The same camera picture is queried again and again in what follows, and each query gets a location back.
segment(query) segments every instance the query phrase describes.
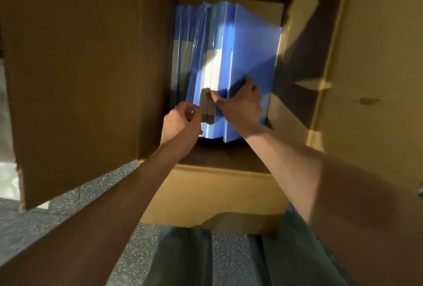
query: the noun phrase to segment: forearm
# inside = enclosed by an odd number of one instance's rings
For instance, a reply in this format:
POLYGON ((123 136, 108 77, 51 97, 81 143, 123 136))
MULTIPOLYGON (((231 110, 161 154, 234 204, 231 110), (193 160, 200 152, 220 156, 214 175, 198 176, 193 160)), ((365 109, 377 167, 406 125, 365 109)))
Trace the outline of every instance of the forearm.
POLYGON ((160 148, 106 193, 0 267, 2 285, 104 285, 178 160, 174 147, 160 148))
POLYGON ((416 252, 422 249, 421 200, 374 174, 281 140, 264 126, 243 136, 360 284, 422 281, 422 257, 416 252))

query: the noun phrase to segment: person's right hand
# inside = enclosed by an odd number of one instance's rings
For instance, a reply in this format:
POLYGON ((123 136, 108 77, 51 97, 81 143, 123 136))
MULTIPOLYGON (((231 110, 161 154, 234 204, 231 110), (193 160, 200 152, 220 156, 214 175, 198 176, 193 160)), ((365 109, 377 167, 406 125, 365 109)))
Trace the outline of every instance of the person's right hand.
POLYGON ((254 85, 252 78, 247 77, 245 85, 230 99, 223 99, 216 91, 210 91, 210 95, 226 120, 242 137, 246 138, 251 129, 258 125, 263 114, 260 107, 262 97, 260 87, 254 85))

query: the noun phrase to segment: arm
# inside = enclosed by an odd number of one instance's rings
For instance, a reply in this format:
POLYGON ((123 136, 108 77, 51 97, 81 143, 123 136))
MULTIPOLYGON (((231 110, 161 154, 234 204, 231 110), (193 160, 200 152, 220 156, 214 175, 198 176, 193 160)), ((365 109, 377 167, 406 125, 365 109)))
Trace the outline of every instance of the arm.
POLYGON ((423 201, 377 175, 260 125, 260 89, 211 96, 302 218, 360 285, 423 284, 423 201))
POLYGON ((156 191, 195 145, 201 133, 196 109, 186 102, 173 109, 154 155, 0 267, 0 284, 104 285, 156 191))

